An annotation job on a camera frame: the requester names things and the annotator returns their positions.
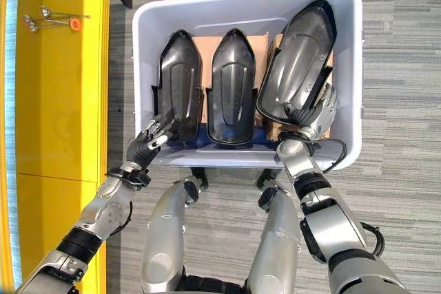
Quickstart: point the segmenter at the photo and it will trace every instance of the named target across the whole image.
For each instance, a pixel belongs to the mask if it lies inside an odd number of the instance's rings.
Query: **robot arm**
[[[313,258],[329,267],[334,294],[409,293],[392,270],[366,251],[361,223],[329,184],[311,157],[306,140],[315,140],[331,125],[336,93],[327,86],[316,111],[297,136],[279,144],[277,154],[300,200],[304,218],[300,229]]]
[[[77,222],[55,250],[42,259],[18,294],[75,294],[79,282],[99,247],[122,229],[123,211],[135,191],[149,184],[147,166],[159,147],[172,136],[167,116],[152,119],[127,150],[127,161],[108,171],[94,199],[84,207]]]

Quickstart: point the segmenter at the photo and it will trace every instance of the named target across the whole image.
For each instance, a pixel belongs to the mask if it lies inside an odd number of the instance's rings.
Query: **black cable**
[[[335,162],[332,162],[332,164],[328,168],[323,170],[324,174],[327,174],[333,168],[337,167],[337,165],[339,163],[341,163],[347,156],[346,143],[343,140],[338,139],[338,138],[323,138],[323,139],[318,139],[318,140],[307,140],[307,139],[302,138],[298,134],[293,134],[293,133],[288,133],[288,132],[283,132],[279,136],[279,140],[285,140],[288,138],[294,138],[296,140],[299,140],[299,141],[303,142],[304,144],[308,145],[309,147],[311,147],[312,150],[317,149],[317,147],[314,147],[314,145],[318,144],[320,146],[320,143],[322,141],[335,141],[335,142],[339,143],[342,146],[342,152],[340,153],[339,157],[337,158],[337,160]]]
[[[124,223],[123,225],[117,227],[117,228],[115,229],[115,231],[113,231],[110,235],[117,234],[118,232],[120,232],[121,230],[123,230],[123,229],[129,224],[129,222],[132,220],[132,219],[131,219],[131,217],[132,217],[132,212],[133,212],[133,204],[132,204],[132,201],[130,201],[130,212],[129,212],[129,216],[127,216],[127,220],[125,220],[125,223]]]
[[[323,173],[326,174],[328,172],[330,172],[333,168],[337,167],[337,165],[342,162],[346,156],[347,156],[347,146],[346,143],[338,138],[325,138],[325,139],[320,139],[320,140],[315,140],[315,142],[319,142],[319,141],[336,141],[337,143],[339,143],[340,145],[342,145],[342,152],[340,153],[339,157],[337,158],[337,160],[335,162],[332,162],[332,165],[329,166],[328,168],[326,168],[325,170],[323,170]]]
[[[368,230],[369,232],[372,232],[375,235],[375,237],[377,238],[377,244],[375,245],[375,249],[373,250],[372,253],[375,256],[380,257],[384,251],[384,237],[383,237],[383,234],[381,234],[381,232],[380,232],[380,228],[373,227],[372,225],[364,223],[364,222],[360,222],[360,224],[362,225],[363,229]]]

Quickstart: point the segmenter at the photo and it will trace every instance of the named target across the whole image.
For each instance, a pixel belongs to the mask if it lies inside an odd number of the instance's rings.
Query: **white plastic bin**
[[[152,85],[158,82],[158,62],[171,34],[179,29],[195,36],[223,36],[232,28],[245,34],[270,33],[270,40],[313,0],[163,0],[141,6],[133,18],[134,95],[136,134],[153,116]],[[338,93],[331,136],[343,139],[347,157],[336,167],[353,163],[361,150],[362,107],[362,1],[328,0],[334,10],[337,39],[334,46],[333,85]],[[330,166],[340,153],[327,144],[314,156],[321,167]],[[249,149],[164,146],[154,164],[184,167],[283,167],[276,152],[265,145]]]

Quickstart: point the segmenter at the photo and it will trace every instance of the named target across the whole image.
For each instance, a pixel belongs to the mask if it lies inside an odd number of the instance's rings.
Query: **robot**
[[[202,173],[172,183],[154,208],[147,226],[141,265],[144,293],[294,293],[300,232],[312,257],[329,269],[333,294],[409,294],[393,271],[380,259],[384,242],[377,229],[358,221],[338,192],[329,184],[311,155],[311,144],[332,124],[336,92],[328,85],[314,107],[314,115],[296,134],[281,137],[277,154],[293,183],[304,218],[291,194],[274,178],[263,182],[259,206],[268,213],[249,276],[244,285],[186,275],[183,265],[185,208],[196,203],[207,188]],[[88,263],[110,235],[124,228],[123,211],[136,191],[148,186],[147,167],[161,145],[173,136],[173,122],[157,116],[134,139],[127,161],[108,171],[94,199],[78,221],[18,288],[18,294],[76,294]],[[366,250],[364,229],[378,243]]]

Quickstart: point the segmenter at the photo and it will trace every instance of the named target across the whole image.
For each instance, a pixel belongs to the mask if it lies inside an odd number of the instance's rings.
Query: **yellow shelf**
[[[38,19],[41,6],[90,18],[80,19],[78,32],[65,25],[31,32],[22,17]],[[16,150],[23,278],[56,248],[104,179],[109,9],[110,0],[18,2]],[[79,288],[105,293],[105,245]]]

